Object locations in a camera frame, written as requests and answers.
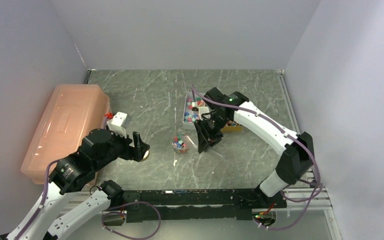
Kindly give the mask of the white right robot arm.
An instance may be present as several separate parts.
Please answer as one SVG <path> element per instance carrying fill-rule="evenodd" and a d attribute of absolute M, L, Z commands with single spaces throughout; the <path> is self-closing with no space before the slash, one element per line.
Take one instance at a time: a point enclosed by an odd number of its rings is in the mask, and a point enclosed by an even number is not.
<path fill-rule="evenodd" d="M 263 113 L 242 93 L 230 95 L 213 87 L 206 94 L 192 90 L 209 106 L 210 112 L 194 122 L 197 134 L 196 150 L 208 151 L 223 138 L 222 128 L 229 122 L 236 122 L 247 128 L 267 144 L 280 159 L 273 172 L 256 188 L 256 203 L 267 208 L 275 201 L 275 195 L 289 185 L 296 184 L 304 173 L 316 166 L 313 138 L 307 132 L 297 133 L 280 125 Z"/>

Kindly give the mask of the white tin of pastel candies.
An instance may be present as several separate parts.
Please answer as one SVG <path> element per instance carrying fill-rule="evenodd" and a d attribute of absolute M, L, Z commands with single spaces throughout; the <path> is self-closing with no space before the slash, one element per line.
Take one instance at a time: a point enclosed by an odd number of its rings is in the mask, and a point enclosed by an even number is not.
<path fill-rule="evenodd" d="M 194 123 L 197 120 L 201 119 L 202 114 L 209 113 L 211 110 L 209 106 L 206 104 L 205 107 L 200 107 L 198 111 L 192 111 L 190 109 L 190 104 L 191 102 L 194 102 L 197 100 L 203 100 L 203 99 L 193 92 L 186 93 L 186 97 L 183 105 L 184 106 L 183 114 L 182 114 L 183 117 L 181 118 L 183 128 L 186 130 L 195 130 Z"/>

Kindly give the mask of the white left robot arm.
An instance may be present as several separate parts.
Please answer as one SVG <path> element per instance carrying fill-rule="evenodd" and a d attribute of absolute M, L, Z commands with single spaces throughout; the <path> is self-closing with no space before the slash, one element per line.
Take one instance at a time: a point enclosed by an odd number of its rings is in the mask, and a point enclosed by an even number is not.
<path fill-rule="evenodd" d="M 13 231 L 1 234 L 0 240 L 43 239 L 61 210 L 98 171 L 118 158 L 143 162 L 149 151 L 150 145 L 138 132 L 129 138 L 107 129 L 92 130 L 74 153 L 52 161 L 53 170 L 46 167 L 42 194 L 22 222 Z"/>

